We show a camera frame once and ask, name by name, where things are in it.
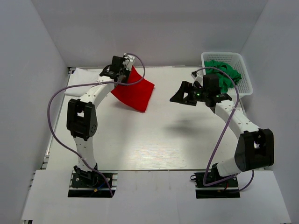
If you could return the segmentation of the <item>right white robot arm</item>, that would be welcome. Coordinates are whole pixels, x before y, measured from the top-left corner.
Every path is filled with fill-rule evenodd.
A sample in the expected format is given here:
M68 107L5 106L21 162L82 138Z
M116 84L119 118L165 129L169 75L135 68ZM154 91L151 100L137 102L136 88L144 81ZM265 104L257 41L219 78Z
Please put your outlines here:
M270 129L261 129L252 123L241 111L237 103L226 93L221 93L218 76L203 76L203 84L198 81L183 81L179 90L170 98L170 102L195 106L203 102L213 113L219 116L238 138L235 154L232 158L212 164L208 162L203 177L204 186L222 186L228 179L241 172L274 164L274 134Z

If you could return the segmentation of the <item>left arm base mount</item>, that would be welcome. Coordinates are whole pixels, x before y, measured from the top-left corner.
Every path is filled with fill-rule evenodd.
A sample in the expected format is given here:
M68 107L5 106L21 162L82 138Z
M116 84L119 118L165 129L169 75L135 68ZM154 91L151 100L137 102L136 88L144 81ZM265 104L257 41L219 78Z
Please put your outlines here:
M112 198L109 187L101 175L96 174L93 180L81 177L72 172L68 190L69 198Z

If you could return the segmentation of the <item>red t shirt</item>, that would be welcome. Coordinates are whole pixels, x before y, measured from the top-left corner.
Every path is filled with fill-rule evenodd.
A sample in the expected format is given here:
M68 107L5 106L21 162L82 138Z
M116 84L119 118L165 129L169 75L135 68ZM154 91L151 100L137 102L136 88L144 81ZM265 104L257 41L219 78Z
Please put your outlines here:
M153 83L143 79L134 85L118 85L111 93L125 105L139 112L145 112L154 87Z

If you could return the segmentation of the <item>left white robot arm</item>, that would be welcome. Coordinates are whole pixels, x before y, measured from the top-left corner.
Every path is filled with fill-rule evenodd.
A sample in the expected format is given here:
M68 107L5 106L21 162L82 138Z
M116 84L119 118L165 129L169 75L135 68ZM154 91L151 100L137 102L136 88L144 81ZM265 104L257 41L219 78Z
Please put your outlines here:
M97 162L93 152L93 136L98 125L96 108L117 86L117 82L128 82L134 62L134 56L113 56L111 65L103 69L96 79L98 84L78 99L68 102L66 127L75 141L77 152L82 156L74 170L88 186L96 185L99 180L99 175L94 172Z

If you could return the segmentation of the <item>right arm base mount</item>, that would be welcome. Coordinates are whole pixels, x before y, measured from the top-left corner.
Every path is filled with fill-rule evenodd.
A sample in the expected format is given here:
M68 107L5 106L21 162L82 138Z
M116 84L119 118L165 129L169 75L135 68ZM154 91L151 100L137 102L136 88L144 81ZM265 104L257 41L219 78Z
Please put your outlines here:
M203 179L204 172L197 172L190 176L190 180L195 182L197 199L240 198L239 184L236 177L211 186L205 186Z

